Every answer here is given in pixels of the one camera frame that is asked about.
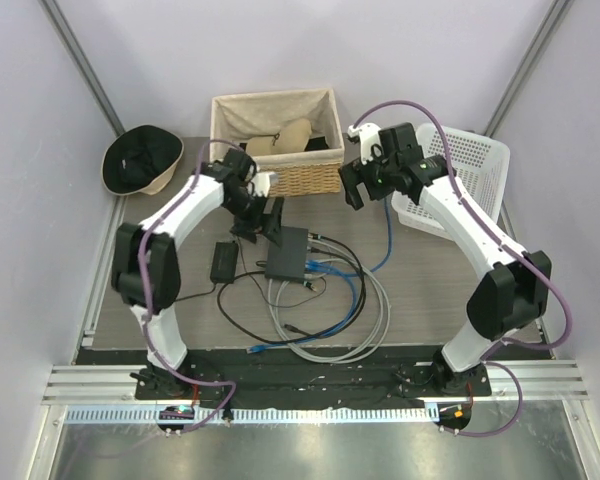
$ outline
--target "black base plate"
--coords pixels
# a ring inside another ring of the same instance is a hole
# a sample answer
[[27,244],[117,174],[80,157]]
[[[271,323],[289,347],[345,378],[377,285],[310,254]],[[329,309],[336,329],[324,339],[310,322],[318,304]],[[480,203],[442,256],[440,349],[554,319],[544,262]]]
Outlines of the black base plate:
[[[228,378],[238,383],[232,408],[322,410],[325,408],[389,409],[422,406],[418,397],[466,396],[466,390],[441,392],[430,381],[430,367],[415,366],[426,359],[405,355],[405,347],[383,347],[376,355],[349,365],[306,362],[288,350],[247,354],[245,350],[192,350],[194,377],[205,381]],[[319,354],[340,355],[345,348],[319,349]],[[475,397],[491,395],[486,370],[480,367],[470,382]],[[203,406],[216,405],[222,388],[201,388]],[[153,388],[136,388],[138,400],[165,398]]]

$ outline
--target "black cable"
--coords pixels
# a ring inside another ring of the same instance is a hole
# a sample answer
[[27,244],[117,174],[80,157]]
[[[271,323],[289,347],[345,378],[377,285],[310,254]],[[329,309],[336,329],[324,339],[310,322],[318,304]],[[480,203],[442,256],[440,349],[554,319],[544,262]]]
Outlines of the black cable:
[[[245,272],[245,273],[238,275],[235,278],[235,280],[239,280],[241,278],[248,277],[250,275],[264,275],[264,272],[263,271]],[[293,338],[291,340],[268,340],[266,338],[260,337],[260,336],[256,335],[255,333],[252,333],[249,330],[247,330],[245,327],[243,327],[238,322],[236,322],[233,318],[231,318],[231,316],[224,309],[224,307],[222,306],[222,292],[224,292],[225,288],[227,288],[229,285],[231,285],[231,284],[227,283],[227,284],[223,285],[222,287],[220,287],[220,290],[218,290],[218,295],[216,297],[216,303],[218,304],[218,309],[220,310],[220,313],[222,313],[222,316],[224,316],[224,318],[226,318],[231,325],[236,327],[242,333],[249,335],[251,338],[258,340],[261,343],[266,343],[267,345],[287,345],[289,343],[294,343],[299,340],[315,340],[317,338],[326,338],[330,335],[325,335],[325,334],[330,332],[331,330],[333,330],[339,323],[338,322],[335,325],[332,325],[329,328],[326,328],[326,329],[324,329],[318,333],[315,333],[313,335],[305,335],[302,337]],[[351,322],[347,323],[347,325],[342,327],[342,329],[340,331],[344,330],[344,328],[346,328],[348,325],[351,325]]]
[[349,322],[347,322],[346,325],[344,325],[340,330],[338,330],[337,332],[334,333],[340,333],[342,331],[344,331],[346,328],[348,328],[362,313],[362,310],[364,309],[364,306],[367,302],[367,286],[365,283],[365,274],[364,271],[362,270],[362,262],[360,262],[360,259],[358,258],[358,256],[353,252],[353,250],[351,250],[347,245],[345,245],[344,243],[335,240],[333,238],[329,238],[329,237],[325,237],[324,235],[318,235],[315,233],[310,233],[309,234],[311,236],[311,238],[314,238],[316,240],[326,240],[328,242],[331,243],[335,243],[336,245],[340,245],[342,248],[344,248],[345,250],[347,250],[349,252],[349,254],[351,255],[351,258],[353,258],[356,263],[358,264],[358,267],[356,268],[355,265],[353,265],[353,263],[351,262],[350,259],[348,259],[347,257],[340,255],[338,253],[335,252],[326,252],[324,250],[320,250],[319,248],[315,248],[315,247],[311,247],[311,251],[312,252],[316,252],[316,253],[322,253],[325,255],[330,255],[332,257],[337,257],[340,258],[342,260],[344,260],[345,262],[347,262],[351,268],[353,268],[353,271],[358,275],[358,277],[360,278],[360,297],[358,297],[358,303],[356,304],[355,308],[354,308],[354,313],[351,316],[351,319],[349,320]]
[[176,299],[176,302],[182,302],[183,300],[189,300],[191,298],[204,297],[205,295],[211,295],[213,292],[216,291],[216,287],[217,287],[217,285],[214,283],[213,288],[211,290],[209,290],[208,292],[194,293],[193,295],[187,295],[186,297],[180,297],[180,298]]
[[[240,240],[239,237],[236,237],[236,238],[238,239],[238,246],[240,247],[240,260],[242,261],[242,268],[246,272],[247,271],[247,262],[244,260],[244,253],[242,251],[242,241]],[[256,265],[258,265],[258,263],[264,263],[266,265],[266,262],[263,262],[262,260],[256,262]],[[253,281],[253,283],[255,283],[256,287],[258,287],[258,290],[260,291],[260,296],[262,297],[262,300],[264,300],[264,303],[266,303],[267,305],[270,305],[272,307],[276,307],[276,308],[295,308],[295,307],[299,307],[300,305],[304,305],[307,302],[310,302],[312,300],[315,300],[318,297],[321,297],[327,291],[327,281],[324,278],[322,278],[322,281],[324,282],[324,288],[322,289],[322,291],[318,295],[315,295],[315,296],[313,296],[311,298],[307,298],[306,300],[303,300],[303,301],[301,301],[299,303],[295,303],[293,305],[275,305],[275,304],[269,302],[269,300],[267,299],[266,295],[264,294],[264,290],[262,289],[262,287],[260,286],[260,284],[258,283],[258,281],[255,279],[255,277],[253,275],[249,275],[249,278],[251,278],[251,281]],[[312,284],[310,282],[305,282],[303,285],[305,287],[307,287],[309,290],[314,291],[313,290],[313,286],[312,286]]]

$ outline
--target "power adapter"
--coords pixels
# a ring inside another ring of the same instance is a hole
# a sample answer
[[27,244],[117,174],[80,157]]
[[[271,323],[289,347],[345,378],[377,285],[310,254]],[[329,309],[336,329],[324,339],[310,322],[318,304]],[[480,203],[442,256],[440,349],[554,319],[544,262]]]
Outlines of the power adapter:
[[216,242],[211,262],[209,278],[217,283],[233,283],[238,265],[238,244],[235,242]]

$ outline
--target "white wall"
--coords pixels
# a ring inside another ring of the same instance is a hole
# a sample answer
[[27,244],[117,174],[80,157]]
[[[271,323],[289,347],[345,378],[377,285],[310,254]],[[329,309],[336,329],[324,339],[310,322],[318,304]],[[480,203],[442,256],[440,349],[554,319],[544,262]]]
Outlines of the white wall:
[[[575,314],[561,353],[578,360],[600,419],[600,0],[574,3],[497,138],[511,148],[516,234],[554,262]],[[552,338],[563,318],[550,305]]]
[[[125,127],[208,135],[216,95],[333,86],[482,131],[551,0],[60,0]],[[378,115],[423,117],[404,108]]]
[[112,139],[38,3],[0,0],[0,480],[22,478],[51,365],[77,342]]

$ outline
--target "wicker basket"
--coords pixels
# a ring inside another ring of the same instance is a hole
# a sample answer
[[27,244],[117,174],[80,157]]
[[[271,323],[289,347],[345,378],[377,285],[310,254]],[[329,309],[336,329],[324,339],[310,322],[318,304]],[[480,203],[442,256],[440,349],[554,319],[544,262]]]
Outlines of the wicker basket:
[[[289,122],[308,118],[312,137],[325,137],[328,150],[254,157],[262,171],[279,176],[272,196],[337,193],[344,143],[331,89],[292,90],[215,97],[211,104],[211,138],[245,142],[275,135]],[[211,145],[211,158],[222,158],[227,146]]]

